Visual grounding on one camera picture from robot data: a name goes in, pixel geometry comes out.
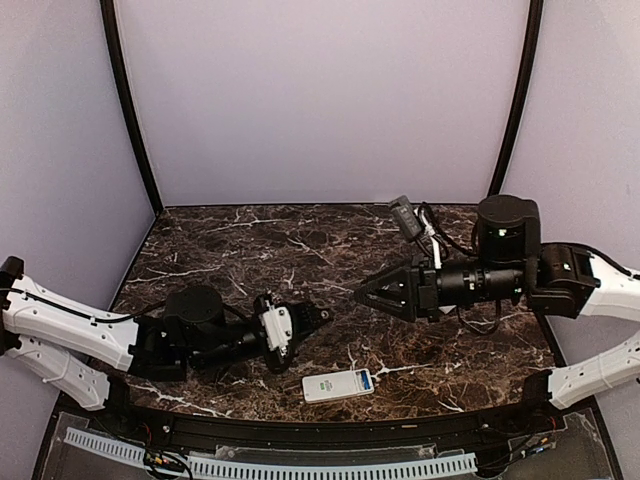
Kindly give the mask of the white remote control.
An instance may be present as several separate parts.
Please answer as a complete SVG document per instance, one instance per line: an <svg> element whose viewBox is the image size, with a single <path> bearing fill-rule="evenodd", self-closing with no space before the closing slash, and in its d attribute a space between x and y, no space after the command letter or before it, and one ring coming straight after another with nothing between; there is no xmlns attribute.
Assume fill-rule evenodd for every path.
<svg viewBox="0 0 640 480"><path fill-rule="evenodd" d="M352 397L369 395L374 392L364 391L360 378L360 370L345 370L327 374L306 376L301 380L303 397L306 403L322 403Z"/></svg>

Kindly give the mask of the blue battery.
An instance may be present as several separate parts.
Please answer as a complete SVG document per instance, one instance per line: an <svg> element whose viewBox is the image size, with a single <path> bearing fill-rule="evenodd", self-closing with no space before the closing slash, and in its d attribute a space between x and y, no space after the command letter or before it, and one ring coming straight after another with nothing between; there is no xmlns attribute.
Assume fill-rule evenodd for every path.
<svg viewBox="0 0 640 480"><path fill-rule="evenodd" d="M364 391L371 391L373 389L373 382L370 372L367 369L360 371L361 383Z"/></svg>

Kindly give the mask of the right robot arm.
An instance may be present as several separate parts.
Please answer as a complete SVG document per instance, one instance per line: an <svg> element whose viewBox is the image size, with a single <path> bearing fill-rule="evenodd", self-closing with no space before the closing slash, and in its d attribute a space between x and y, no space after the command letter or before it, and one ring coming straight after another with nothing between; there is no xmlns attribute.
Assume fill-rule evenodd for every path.
<svg viewBox="0 0 640 480"><path fill-rule="evenodd" d="M389 204L404 238L430 249L368 277L354 292L361 305L414 322L435 322L447 307L520 301L542 316L639 320L639 273L599 250L541 240L535 201L498 194L476 210L471 245L449 237L427 203L401 196Z"/></svg>

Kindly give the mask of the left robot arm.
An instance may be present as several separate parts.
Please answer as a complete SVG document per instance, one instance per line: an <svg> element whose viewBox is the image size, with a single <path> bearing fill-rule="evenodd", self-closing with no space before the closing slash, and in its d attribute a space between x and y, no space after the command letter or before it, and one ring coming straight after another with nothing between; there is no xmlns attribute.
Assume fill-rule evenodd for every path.
<svg viewBox="0 0 640 480"><path fill-rule="evenodd" d="M258 296L251 315L206 285L170 294L137 313L117 314L54 293L24 272L22 259L1 265L1 352L66 393L120 436L141 427L127 387L81 360L85 354L134 377L182 382L190 370L220 370L254 358L272 373L291 365L299 345L330 323L312 302Z"/></svg>

